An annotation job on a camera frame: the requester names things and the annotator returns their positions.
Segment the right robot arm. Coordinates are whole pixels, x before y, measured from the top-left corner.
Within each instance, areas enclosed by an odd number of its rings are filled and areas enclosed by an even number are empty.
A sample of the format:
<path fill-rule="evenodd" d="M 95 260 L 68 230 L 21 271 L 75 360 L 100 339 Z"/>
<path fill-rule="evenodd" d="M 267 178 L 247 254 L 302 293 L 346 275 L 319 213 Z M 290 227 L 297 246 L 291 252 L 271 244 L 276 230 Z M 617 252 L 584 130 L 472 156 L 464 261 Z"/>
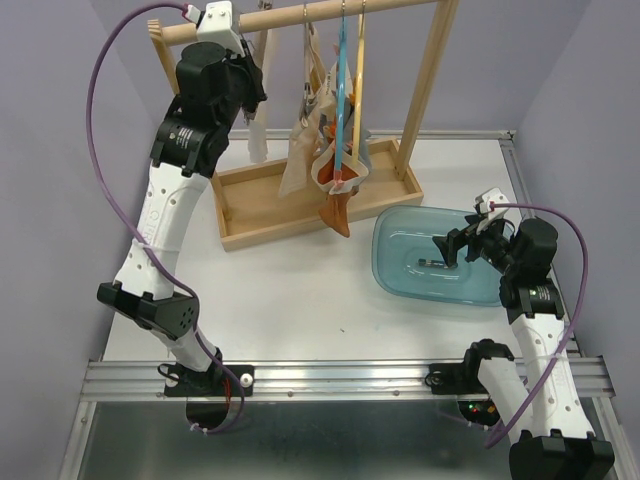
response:
<path fill-rule="evenodd" d="M 565 312 L 549 276 L 558 233 L 539 218 L 523 221 L 505 237 L 503 219 L 467 218 L 468 227 L 436 236 L 448 267 L 461 249 L 482 258 L 501 275 L 499 296 L 526 368 L 516 371 L 509 348 L 475 342 L 459 367 L 459 379 L 485 390 L 500 416 L 493 441 L 508 438 L 514 479 L 603 479 L 614 465 L 610 442 L 597 438 L 582 408 L 566 353 Z"/>

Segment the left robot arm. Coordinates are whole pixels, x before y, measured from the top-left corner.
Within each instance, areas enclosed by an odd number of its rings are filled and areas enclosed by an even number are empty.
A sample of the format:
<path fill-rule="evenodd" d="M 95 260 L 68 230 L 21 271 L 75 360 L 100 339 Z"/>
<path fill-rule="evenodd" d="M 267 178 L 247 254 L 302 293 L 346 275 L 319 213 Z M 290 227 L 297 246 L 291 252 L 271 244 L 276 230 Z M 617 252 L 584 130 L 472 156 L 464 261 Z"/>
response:
<path fill-rule="evenodd" d="M 168 396 L 218 393 L 226 378 L 221 351 L 197 327 L 199 301 L 174 283 L 194 208 L 229 145 L 239 113 L 251 117 L 266 94 L 245 41 L 185 47 L 176 65 L 179 92 L 151 148 L 145 200 L 127 257 L 98 300 L 151 332 L 175 357 L 160 367 Z"/>

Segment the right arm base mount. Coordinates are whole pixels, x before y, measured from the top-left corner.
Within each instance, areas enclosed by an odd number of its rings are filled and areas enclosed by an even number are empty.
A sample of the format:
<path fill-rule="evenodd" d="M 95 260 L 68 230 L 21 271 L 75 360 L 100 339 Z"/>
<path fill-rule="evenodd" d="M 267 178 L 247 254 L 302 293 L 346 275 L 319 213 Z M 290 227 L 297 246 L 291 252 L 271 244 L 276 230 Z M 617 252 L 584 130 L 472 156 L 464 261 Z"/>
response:
<path fill-rule="evenodd" d="M 425 384 L 434 395 L 471 395 L 486 392 L 473 371 L 463 363 L 432 363 Z"/>

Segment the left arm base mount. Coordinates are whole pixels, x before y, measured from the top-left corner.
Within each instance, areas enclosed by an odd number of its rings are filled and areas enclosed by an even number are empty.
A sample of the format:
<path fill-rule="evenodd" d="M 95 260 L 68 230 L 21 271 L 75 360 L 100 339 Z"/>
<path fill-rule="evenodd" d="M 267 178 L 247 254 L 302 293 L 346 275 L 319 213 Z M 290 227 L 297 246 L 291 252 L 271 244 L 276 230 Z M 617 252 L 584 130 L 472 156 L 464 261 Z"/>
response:
<path fill-rule="evenodd" d="M 164 395 L 169 398 L 246 397 L 253 395 L 253 385 L 238 384 L 215 364 L 207 372 L 192 371 L 180 364 L 161 363 L 157 372 L 165 380 Z"/>

